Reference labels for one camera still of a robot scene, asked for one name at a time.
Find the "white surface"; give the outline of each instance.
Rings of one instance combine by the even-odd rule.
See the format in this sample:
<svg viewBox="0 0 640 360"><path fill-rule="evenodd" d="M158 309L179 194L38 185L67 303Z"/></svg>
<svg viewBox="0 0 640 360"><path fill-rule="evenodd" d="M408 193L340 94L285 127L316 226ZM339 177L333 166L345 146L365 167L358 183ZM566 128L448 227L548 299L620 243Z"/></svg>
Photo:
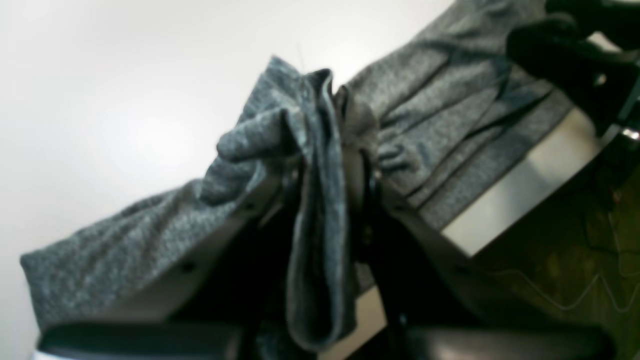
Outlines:
<svg viewBox="0 0 640 360"><path fill-rule="evenodd" d="M0 359L27 359L37 337L19 256L203 176L272 54L339 85L450 2L0 1ZM480 240L448 234L478 249L546 195L536 161L478 205Z"/></svg>

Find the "gray heathered fabric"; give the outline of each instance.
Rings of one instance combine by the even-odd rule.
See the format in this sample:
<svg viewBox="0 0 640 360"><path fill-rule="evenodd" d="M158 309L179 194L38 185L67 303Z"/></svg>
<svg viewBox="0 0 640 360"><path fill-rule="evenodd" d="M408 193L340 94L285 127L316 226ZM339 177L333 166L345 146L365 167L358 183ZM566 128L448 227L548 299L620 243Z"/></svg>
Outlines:
<svg viewBox="0 0 640 360"><path fill-rule="evenodd" d="M293 140L307 164L308 192L287 274L288 327L307 350L331 345L355 326L357 293L340 137L377 157L423 218L442 228L571 108L504 56L508 31L542 16L542 8L542 0L458 0L334 99L328 70L301 76L272 60L203 179L21 258L41 328L99 313L143 288L255 188L261 158L290 151ZM361 286L371 282L364 273ZM320 312L330 317L328 330L319 326Z"/></svg>

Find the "gray towel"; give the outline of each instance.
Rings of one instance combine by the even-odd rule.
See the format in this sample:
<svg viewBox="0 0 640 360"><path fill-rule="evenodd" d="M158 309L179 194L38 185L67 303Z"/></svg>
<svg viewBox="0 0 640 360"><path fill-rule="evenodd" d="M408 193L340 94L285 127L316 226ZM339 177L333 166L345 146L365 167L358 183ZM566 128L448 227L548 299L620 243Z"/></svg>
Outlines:
<svg viewBox="0 0 640 360"><path fill-rule="evenodd" d="M330 346L355 327L357 295L340 143L367 151L425 221L442 228L571 107L504 56L509 30L542 8L541 0L458 0L334 98L328 70L301 76L272 60L203 179L22 257L40 327L99 313L143 288L255 188L261 159L300 151L308 193L294 225L287 324L305 350ZM328 329L316 313L326 314Z"/></svg>

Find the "folded gray cloth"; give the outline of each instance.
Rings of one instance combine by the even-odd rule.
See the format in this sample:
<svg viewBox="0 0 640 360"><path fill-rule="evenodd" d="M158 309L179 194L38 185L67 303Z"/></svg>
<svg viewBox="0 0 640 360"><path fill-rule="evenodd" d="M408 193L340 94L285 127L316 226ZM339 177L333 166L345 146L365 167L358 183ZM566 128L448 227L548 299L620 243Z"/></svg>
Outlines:
<svg viewBox="0 0 640 360"><path fill-rule="evenodd" d="M571 106L504 56L508 31L542 8L541 0L458 0L335 98L328 70L301 76L272 60L203 179L21 258L40 327L99 313L144 288L255 188L261 159L300 151L308 193L294 225L287 326L305 350L330 346L355 327L357 295L340 143L377 159L423 218L442 228Z"/></svg>

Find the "dark floor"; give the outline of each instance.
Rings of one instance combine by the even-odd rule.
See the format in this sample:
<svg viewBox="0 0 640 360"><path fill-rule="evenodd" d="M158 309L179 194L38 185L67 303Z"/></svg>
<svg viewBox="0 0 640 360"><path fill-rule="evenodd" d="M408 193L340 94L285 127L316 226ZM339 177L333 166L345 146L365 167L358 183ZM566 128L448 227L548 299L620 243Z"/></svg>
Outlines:
<svg viewBox="0 0 640 360"><path fill-rule="evenodd" d="M599 323L616 343L617 360L637 360L640 169L620 190L619 202L610 207L602 187L576 180L475 259L501 284L553 316Z"/></svg>

